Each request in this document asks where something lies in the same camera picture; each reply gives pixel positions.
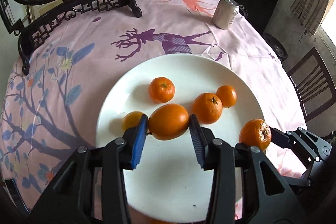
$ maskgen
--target white aluminum can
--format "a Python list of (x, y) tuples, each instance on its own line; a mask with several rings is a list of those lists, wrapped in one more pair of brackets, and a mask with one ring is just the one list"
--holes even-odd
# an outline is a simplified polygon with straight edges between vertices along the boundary
[(231, 28), (239, 13), (239, 4), (234, 0), (220, 0), (212, 17), (213, 23), (224, 30)]

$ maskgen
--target wooden chair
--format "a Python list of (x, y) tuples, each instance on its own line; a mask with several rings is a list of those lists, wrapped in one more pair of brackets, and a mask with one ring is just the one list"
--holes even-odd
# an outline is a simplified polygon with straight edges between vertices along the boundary
[[(292, 79), (292, 75), (299, 68), (301, 68), (310, 57), (315, 58), (317, 61), (317, 66), (300, 84), (296, 85)], [(327, 110), (334, 103), (336, 103), (335, 84), (324, 61), (315, 47), (313, 47), (287, 74), (294, 85), (296, 94), (299, 97), (301, 109), (306, 122), (315, 118), (317, 115), (320, 115), (323, 111)], [(307, 114), (304, 103), (308, 102), (326, 89), (330, 89), (332, 98), (319, 106), (317, 109)]]

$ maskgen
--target tablecloth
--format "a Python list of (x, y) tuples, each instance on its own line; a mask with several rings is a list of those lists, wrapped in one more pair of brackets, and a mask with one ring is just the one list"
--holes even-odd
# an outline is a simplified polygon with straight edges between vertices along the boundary
[[(0, 162), (4, 178), (15, 178), (29, 208), (78, 146), (95, 146), (98, 114), (113, 85), (160, 55), (216, 60), (249, 86), (271, 127), (306, 128), (280, 60), (243, 16), (222, 30), (211, 20), (218, 0), (136, 1), (141, 18), (128, 7), (77, 15), (32, 54), (28, 76), (21, 60), (14, 64), (0, 120)], [(282, 175), (305, 171), (288, 149), (271, 143), (266, 155)]]

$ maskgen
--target round table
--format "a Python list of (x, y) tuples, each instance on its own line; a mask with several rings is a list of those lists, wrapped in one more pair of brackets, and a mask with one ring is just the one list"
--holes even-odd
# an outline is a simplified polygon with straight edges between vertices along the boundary
[[(141, 18), (128, 7), (77, 15), (33, 53), (28, 76), (22, 75), (20, 60), (14, 64), (0, 121), (0, 161), (3, 177), (15, 178), (29, 208), (78, 146), (95, 146), (98, 114), (113, 85), (160, 55), (216, 60), (249, 86), (269, 126), (283, 132), (306, 128), (280, 60), (243, 16), (222, 30), (211, 20), (219, 0), (136, 1)], [(282, 175), (300, 177), (305, 171), (288, 149), (271, 143), (266, 155)], [(99, 217), (100, 204), (95, 207)]]

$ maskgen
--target tangerine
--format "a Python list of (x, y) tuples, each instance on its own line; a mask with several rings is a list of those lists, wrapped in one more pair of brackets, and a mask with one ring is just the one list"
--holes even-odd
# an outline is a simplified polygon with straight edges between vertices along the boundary
[(128, 113), (122, 120), (121, 127), (123, 132), (126, 131), (126, 129), (131, 127), (136, 127), (141, 119), (141, 116), (143, 115), (140, 111), (133, 111)]
[(222, 101), (223, 107), (231, 107), (237, 101), (237, 94), (233, 87), (230, 85), (223, 85), (218, 88), (216, 95)]
[(148, 129), (158, 140), (166, 141), (181, 136), (188, 128), (187, 110), (178, 104), (167, 104), (156, 109), (148, 119)]
[(167, 103), (174, 97), (175, 86), (168, 78), (158, 77), (150, 83), (148, 92), (155, 103)]
[(214, 93), (202, 93), (193, 103), (193, 113), (203, 124), (216, 122), (222, 114), (223, 106), (219, 97)]
[(262, 119), (247, 122), (240, 131), (239, 142), (247, 146), (257, 146), (265, 151), (272, 140), (269, 126)]

